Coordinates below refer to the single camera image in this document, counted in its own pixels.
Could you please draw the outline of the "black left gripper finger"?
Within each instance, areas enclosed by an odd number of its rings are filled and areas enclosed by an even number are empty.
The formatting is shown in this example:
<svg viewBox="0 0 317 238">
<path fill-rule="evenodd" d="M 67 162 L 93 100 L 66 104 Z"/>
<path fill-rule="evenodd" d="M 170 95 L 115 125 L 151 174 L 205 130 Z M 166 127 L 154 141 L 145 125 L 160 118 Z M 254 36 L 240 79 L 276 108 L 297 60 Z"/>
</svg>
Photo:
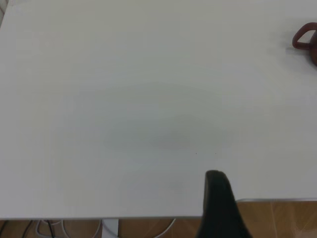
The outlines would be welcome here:
<svg viewBox="0 0 317 238">
<path fill-rule="evenodd" d="M 198 238 L 250 238 L 225 173 L 206 172 L 203 215 Z"/>
</svg>

